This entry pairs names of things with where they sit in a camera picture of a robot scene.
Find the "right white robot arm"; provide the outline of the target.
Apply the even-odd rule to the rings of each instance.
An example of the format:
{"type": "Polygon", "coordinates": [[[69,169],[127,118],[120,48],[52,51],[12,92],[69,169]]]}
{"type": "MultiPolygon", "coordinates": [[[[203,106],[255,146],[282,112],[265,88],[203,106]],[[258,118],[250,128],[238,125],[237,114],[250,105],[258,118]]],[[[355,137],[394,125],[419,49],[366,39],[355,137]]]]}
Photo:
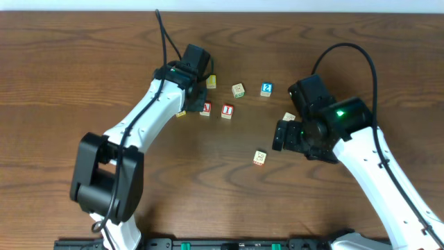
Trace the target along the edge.
{"type": "Polygon", "coordinates": [[[278,121],[273,149],[342,163],[364,191],[394,249],[442,249],[443,222],[423,201],[359,98],[303,105],[302,121],[278,121]]]}

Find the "blue number 2 block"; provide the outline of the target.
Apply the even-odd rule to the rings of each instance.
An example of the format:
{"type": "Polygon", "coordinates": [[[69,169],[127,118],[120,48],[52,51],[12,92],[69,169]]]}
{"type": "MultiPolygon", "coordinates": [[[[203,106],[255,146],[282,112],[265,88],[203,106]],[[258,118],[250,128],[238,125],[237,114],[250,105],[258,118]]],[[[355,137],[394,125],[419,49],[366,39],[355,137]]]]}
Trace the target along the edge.
{"type": "Polygon", "coordinates": [[[272,83],[267,83],[267,82],[262,83],[261,92],[260,92],[260,95],[262,97],[271,96],[272,91],[273,91],[273,84],[272,83]]]}

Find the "red letter A block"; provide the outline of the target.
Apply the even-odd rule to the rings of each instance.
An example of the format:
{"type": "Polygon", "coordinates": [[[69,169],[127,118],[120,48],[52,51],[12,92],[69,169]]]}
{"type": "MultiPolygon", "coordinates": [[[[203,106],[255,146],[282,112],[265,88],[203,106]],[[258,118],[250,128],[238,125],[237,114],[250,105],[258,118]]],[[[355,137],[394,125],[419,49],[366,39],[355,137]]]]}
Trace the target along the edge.
{"type": "Polygon", "coordinates": [[[210,102],[205,102],[203,106],[203,110],[200,112],[202,116],[210,116],[212,109],[212,104],[210,102]]]}

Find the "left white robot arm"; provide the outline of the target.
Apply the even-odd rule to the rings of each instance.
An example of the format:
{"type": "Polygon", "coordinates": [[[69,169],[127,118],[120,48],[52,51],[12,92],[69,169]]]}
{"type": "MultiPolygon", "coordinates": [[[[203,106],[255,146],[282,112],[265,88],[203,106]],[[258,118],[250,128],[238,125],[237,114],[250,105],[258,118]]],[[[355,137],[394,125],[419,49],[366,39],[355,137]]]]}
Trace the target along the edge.
{"type": "Polygon", "coordinates": [[[173,61],[155,70],[148,92],[103,135],[78,145],[69,196],[94,220],[105,249],[137,249],[135,210],[144,189],[144,155],[165,124],[182,111],[203,110],[206,63],[173,61]]]}

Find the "red letter I block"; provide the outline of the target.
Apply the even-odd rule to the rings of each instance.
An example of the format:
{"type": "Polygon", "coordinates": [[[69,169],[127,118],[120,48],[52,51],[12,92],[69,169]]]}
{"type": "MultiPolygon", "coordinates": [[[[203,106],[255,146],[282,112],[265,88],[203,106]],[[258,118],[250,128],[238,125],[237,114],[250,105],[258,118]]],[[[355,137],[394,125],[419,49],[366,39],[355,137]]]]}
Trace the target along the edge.
{"type": "Polygon", "coordinates": [[[221,117],[224,119],[232,119],[232,115],[234,112],[234,106],[225,104],[221,110],[221,117]]]}

